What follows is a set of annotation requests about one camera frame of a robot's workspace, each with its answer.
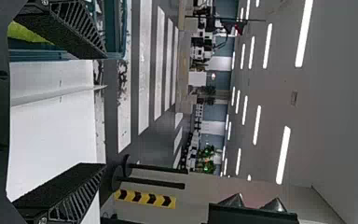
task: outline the light fixture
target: light fixture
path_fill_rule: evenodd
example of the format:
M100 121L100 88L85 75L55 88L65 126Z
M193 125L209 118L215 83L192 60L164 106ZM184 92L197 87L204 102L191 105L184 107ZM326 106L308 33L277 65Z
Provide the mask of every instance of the light fixture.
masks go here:
M226 157L226 147L223 147L223 157L222 157L222 161L225 159Z
M225 171L224 171L224 175L227 174L227 162L228 162L228 160L227 160L227 158L226 158L226 160L225 160Z
M238 114L238 111L240 109L240 98L241 98L241 91L238 91L237 94L237 105L235 106L235 113Z
M245 102L243 105L243 114L242 114L242 125L245 125L246 121L246 111L248 110L248 96L245 96Z
M231 65L231 70L234 70L234 66L235 66L235 51L232 53L232 65Z
M235 87L232 88L232 96L231 96L231 106L234 106L235 101Z
M249 20L250 10L251 10L251 0L248 0L246 4L246 20Z
M240 16L241 21L243 20L243 7L241 8L241 16Z
M226 131L227 131L227 129L228 129L228 115L226 117Z
M308 31L310 29L310 16L312 14L313 0L305 0L304 14L301 22L300 38L298 39L296 67L302 67L305 48L307 46Z
M260 115L261 115L261 105L257 107L257 114L255 116L254 145L257 145L258 128L260 127Z
M255 36L252 36L252 43L251 43L251 54L249 56L249 69L252 69L253 66L253 56L255 52Z
M268 29L267 29L266 51L264 51L264 62L263 62L264 69L267 69L267 66L269 65L269 47L271 45L271 34L272 34L272 23L268 25Z
M241 166L241 149L238 149L238 155L237 155L237 167L235 168L235 175L240 174L240 166Z
M229 141L230 137L231 137L231 121L228 124L228 137L227 137L228 141Z
M289 127L287 127L287 126L284 127L283 137L282 137L282 146L281 146L281 156L279 158L277 178L276 178L276 182L279 185L281 185L282 181L283 181L284 166L286 164L287 149L289 148L291 132L292 131Z
M245 44L242 44L242 54L241 54L241 70L243 69L243 63L245 61Z

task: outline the wall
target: wall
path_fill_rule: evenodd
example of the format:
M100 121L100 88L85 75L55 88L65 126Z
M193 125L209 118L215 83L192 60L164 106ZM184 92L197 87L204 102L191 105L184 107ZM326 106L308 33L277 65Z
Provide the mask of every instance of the wall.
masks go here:
M216 74L215 80L212 80L212 73ZM208 71L208 76L206 78L207 86L215 86L219 91L229 91L230 83L231 72Z
M228 105L206 105L204 107L203 119L226 122L227 110Z
M220 17L233 18L237 15L239 0L214 0Z
M259 23L238 44L249 46L250 37L257 38L255 69L236 70L238 76L232 78L249 95L249 107L244 127L230 107L235 125L228 160L235 160L242 147L240 177L252 174L275 182L282 130L288 125L292 137L283 183L313 185L348 224L358 224L358 1L314 1L302 68L295 68L295 58L304 1L288 0L281 7L272 6L279 1L260 2L251 18L274 23L268 69L261 68L267 25ZM248 78L250 87L238 86ZM293 90L298 91L296 107L290 106ZM258 105L263 109L254 147ZM234 174L235 163L228 170Z
M208 143L209 145L214 146L217 149L223 149L224 142L225 142L225 136L223 135L203 133L201 135L200 148L205 148Z
M222 37L222 36L218 36L216 38L216 45L219 45L221 43L224 43L226 41L226 37ZM235 38L234 37L229 37L227 40L227 43L224 47L222 47L221 49L217 49L214 52L214 56L222 56L222 57L232 57L232 52L234 52L234 43L235 43Z
M258 208L275 197L280 197L290 212L297 213L301 223L309 221L342 224L334 212L312 189L277 186L265 182L248 182L237 178L214 175L165 175L156 172L135 171L134 176L148 176L186 183L186 190L163 189L149 186L122 184L122 189L154 192L177 198L176 209L161 209L115 201L120 218L145 224L200 224L207 221L208 203L218 203L241 193L246 206Z
M92 61L11 63L10 71L12 104L24 97L93 87ZM80 162L97 162L94 91L11 107L7 171L11 201ZM97 195L83 223L99 223L99 216Z

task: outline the warning stripe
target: warning stripe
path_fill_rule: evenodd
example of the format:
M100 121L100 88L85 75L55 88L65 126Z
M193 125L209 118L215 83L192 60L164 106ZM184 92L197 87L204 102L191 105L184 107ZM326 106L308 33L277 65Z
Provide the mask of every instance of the warning stripe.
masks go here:
M176 198L153 193L142 193L138 191L119 189L114 193L117 201L152 205L161 208L175 209Z

